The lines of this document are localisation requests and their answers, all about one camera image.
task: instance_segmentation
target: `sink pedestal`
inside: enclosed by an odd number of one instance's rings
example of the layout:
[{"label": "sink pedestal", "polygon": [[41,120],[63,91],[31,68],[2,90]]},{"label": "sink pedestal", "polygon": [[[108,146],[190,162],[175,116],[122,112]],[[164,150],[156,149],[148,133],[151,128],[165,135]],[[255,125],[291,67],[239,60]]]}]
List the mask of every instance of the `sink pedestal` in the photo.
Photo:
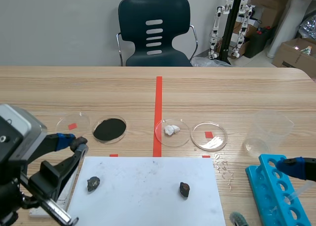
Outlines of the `sink pedestal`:
[{"label": "sink pedestal", "polygon": [[310,3],[311,0],[291,0],[290,8],[278,28],[276,36],[267,53],[267,57],[273,59],[281,43],[294,38]]}]

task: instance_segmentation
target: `plastic bag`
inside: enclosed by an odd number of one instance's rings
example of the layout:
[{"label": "plastic bag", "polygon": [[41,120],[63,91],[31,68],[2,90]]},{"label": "plastic bag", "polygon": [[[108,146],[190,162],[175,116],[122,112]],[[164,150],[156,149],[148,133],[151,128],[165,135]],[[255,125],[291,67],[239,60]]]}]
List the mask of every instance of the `plastic bag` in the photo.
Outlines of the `plastic bag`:
[{"label": "plastic bag", "polygon": [[232,67],[224,61],[203,57],[194,57],[191,60],[191,64],[195,67]]},{"label": "plastic bag", "polygon": [[308,17],[304,22],[302,22],[298,32],[303,38],[311,38],[316,40],[316,15]]}]

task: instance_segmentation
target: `blue test tube rack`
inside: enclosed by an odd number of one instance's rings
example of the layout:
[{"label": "blue test tube rack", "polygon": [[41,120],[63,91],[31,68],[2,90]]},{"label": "blue test tube rack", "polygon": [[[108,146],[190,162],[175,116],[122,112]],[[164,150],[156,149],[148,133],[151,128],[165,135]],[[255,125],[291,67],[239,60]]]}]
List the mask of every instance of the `blue test tube rack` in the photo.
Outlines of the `blue test tube rack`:
[{"label": "blue test tube rack", "polygon": [[284,155],[261,154],[260,166],[246,168],[261,222],[264,226],[311,226],[298,197],[285,202],[294,188],[288,176],[275,167],[283,159]]}]

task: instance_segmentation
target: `dark rock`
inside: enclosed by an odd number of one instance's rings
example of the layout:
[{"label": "dark rock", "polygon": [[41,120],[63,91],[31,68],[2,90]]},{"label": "dark rock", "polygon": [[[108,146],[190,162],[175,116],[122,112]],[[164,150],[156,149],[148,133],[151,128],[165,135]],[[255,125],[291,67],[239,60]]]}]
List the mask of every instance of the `dark rock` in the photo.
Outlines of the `dark rock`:
[{"label": "dark rock", "polygon": [[190,187],[188,184],[181,182],[180,183],[180,193],[181,195],[183,195],[184,197],[188,198],[189,197],[189,191],[190,191]]},{"label": "dark rock", "polygon": [[91,177],[88,180],[88,191],[91,192],[95,190],[100,184],[100,179],[98,177]]}]

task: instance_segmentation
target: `red label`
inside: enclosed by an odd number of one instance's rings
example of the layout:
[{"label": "red label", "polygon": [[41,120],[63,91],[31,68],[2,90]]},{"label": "red label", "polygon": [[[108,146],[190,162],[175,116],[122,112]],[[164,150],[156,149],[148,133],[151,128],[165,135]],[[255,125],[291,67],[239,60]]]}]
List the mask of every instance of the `red label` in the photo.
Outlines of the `red label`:
[{"label": "red label", "polygon": [[205,138],[214,138],[212,131],[205,131]]},{"label": "red label", "polygon": [[77,124],[76,123],[72,123],[70,125],[68,125],[68,129],[71,131],[73,129],[77,128]]}]

